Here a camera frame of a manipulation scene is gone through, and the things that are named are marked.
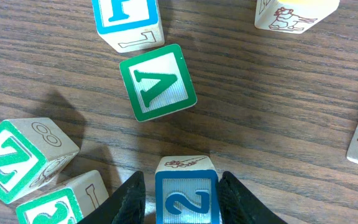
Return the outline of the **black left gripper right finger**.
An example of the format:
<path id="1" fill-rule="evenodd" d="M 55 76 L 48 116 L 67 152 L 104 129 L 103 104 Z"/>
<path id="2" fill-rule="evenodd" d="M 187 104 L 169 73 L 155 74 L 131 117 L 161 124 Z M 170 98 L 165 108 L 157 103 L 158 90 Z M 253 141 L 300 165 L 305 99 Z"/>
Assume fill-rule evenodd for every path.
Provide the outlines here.
<path id="1" fill-rule="evenodd" d="M 286 224 L 229 171 L 219 181 L 218 200 L 225 224 Z"/>

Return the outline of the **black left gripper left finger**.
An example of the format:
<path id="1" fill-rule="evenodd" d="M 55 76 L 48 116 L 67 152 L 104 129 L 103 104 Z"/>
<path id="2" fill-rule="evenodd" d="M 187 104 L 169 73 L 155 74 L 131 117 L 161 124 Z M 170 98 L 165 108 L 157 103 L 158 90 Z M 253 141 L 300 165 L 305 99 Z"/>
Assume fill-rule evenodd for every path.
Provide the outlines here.
<path id="1" fill-rule="evenodd" d="M 145 200 L 144 173 L 136 171 L 78 224 L 143 224 Z"/>

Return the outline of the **blue 2 block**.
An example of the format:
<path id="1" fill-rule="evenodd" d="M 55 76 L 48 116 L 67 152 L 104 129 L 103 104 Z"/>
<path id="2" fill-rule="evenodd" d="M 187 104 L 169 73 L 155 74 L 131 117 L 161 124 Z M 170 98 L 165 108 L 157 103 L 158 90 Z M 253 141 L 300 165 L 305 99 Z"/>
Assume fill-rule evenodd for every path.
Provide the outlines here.
<path id="1" fill-rule="evenodd" d="M 218 175 L 208 156 L 165 156 L 155 171 L 157 223 L 220 223 Z"/>

